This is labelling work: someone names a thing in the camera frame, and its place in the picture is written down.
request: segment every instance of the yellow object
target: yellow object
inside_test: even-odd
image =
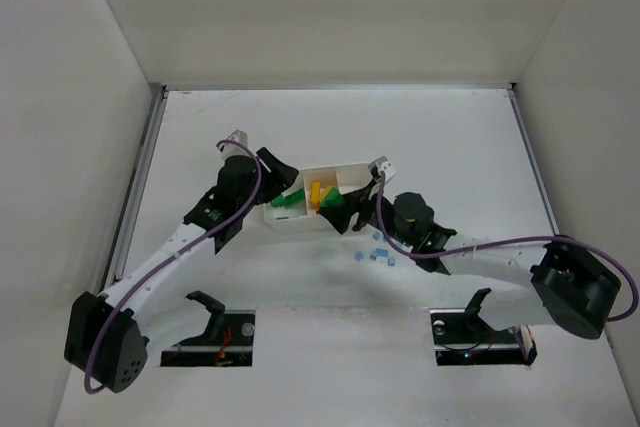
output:
[[[329,192],[331,192],[331,189],[333,189],[333,185],[330,185],[329,187],[327,187],[326,189],[324,189],[322,191],[322,194],[320,194],[320,203],[321,204],[322,204],[322,201],[327,198],[327,195],[329,195]]]
[[[320,181],[319,180],[311,182],[311,198],[309,199],[309,205],[314,210],[318,210],[320,208]]]

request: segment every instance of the green block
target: green block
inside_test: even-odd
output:
[[[304,202],[304,189],[295,191],[291,195],[279,195],[271,201],[272,207],[291,207],[292,205]]]
[[[320,204],[320,207],[333,207],[342,204],[344,204],[344,197],[342,197],[340,191],[338,189],[331,189]]]

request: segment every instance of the screw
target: screw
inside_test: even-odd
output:
[[[244,335],[245,337],[251,337],[255,331],[256,331],[256,328],[251,322],[242,324],[241,332],[242,332],[242,335]]]
[[[444,322],[442,320],[436,320],[433,323],[433,333],[436,335],[444,334]]]

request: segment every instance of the purple cable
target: purple cable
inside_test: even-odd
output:
[[[636,282],[635,280],[633,280],[633,277],[631,276],[629,271],[620,262],[618,262],[616,259],[611,257],[609,254],[607,254],[603,250],[597,247],[594,247],[592,245],[589,245],[585,242],[571,239],[569,237],[562,237],[559,235],[536,235],[536,236],[530,236],[530,237],[517,237],[514,239],[505,239],[505,240],[498,240],[496,242],[488,242],[486,244],[460,247],[457,249],[447,250],[445,252],[436,252],[433,254],[413,254],[411,252],[402,250],[400,247],[398,247],[395,244],[395,242],[393,242],[393,239],[387,232],[387,229],[384,226],[384,223],[382,221],[382,196],[384,195],[385,174],[382,171],[380,171],[379,173],[380,173],[380,182],[378,184],[379,189],[376,197],[376,218],[378,221],[378,228],[382,232],[382,235],[384,236],[387,243],[391,246],[392,249],[394,249],[398,253],[406,257],[409,257],[410,259],[426,260],[426,259],[437,259],[440,257],[445,257],[447,255],[460,254],[463,252],[494,249],[496,247],[502,247],[505,245],[512,245],[512,244],[524,244],[524,243],[534,243],[534,242],[558,242],[562,244],[573,245],[573,246],[585,249],[593,254],[596,254],[598,257],[602,257],[604,260],[609,262],[626,279],[627,283],[629,284],[629,287],[631,288],[631,296],[632,296],[631,306],[627,310],[625,310],[623,313],[614,315],[613,317],[609,317],[607,319],[608,322],[617,322],[618,320],[626,319],[631,315],[633,315],[633,313],[638,309],[638,303],[640,302],[640,295],[638,295],[638,286],[636,285]]]
[[[182,247],[180,250],[178,250],[179,255],[184,254],[189,249],[195,247],[203,240],[208,239],[209,237],[214,235],[216,232],[219,232],[220,230],[224,229],[228,225],[235,222],[241,215],[245,213],[245,211],[247,211],[253,205],[253,202],[256,196],[258,195],[258,191],[260,190],[260,184],[262,183],[262,168],[260,166],[260,161],[258,160],[258,158],[253,154],[253,152],[251,152],[248,148],[246,148],[240,142],[236,142],[235,140],[225,139],[218,142],[216,144],[216,147],[219,148],[223,144],[235,145],[236,147],[244,151],[245,154],[251,157],[251,159],[253,159],[253,161],[256,163],[256,169],[258,171],[258,178],[256,179],[256,185],[253,188],[251,195],[249,195],[249,198],[247,199],[247,201],[242,205],[242,207],[238,209],[238,211],[235,214],[233,214],[231,217],[229,217],[227,220],[225,220],[221,224],[216,225],[213,229],[209,230],[208,232],[205,232],[197,239],[191,241],[190,243]],[[158,265],[156,265],[153,269],[147,272],[147,274],[144,277],[142,277],[138,282],[136,282],[131,287],[131,289],[122,297],[122,299],[120,299],[120,302],[116,304],[116,306],[113,308],[113,310],[107,317],[107,320],[105,320],[104,324],[102,324],[102,327],[100,328],[100,331],[96,336],[96,340],[93,343],[93,347],[91,347],[91,352],[89,353],[89,359],[87,360],[87,366],[85,368],[84,390],[86,390],[88,394],[97,394],[98,392],[104,389],[104,385],[101,385],[100,387],[96,387],[96,388],[91,387],[91,374],[93,373],[93,367],[95,365],[96,358],[98,356],[98,350],[100,350],[100,345],[102,345],[102,341],[104,340],[104,337],[107,334],[107,331],[109,330],[109,327],[113,323],[114,319],[116,318],[118,313],[122,310],[124,305],[129,301],[129,299],[133,297],[133,294],[135,294],[138,290],[140,290],[140,288],[151,277],[153,277],[162,269],[164,269],[166,266],[171,264],[174,260],[176,260],[176,258],[173,256],[167,257],[165,260],[163,260]]]

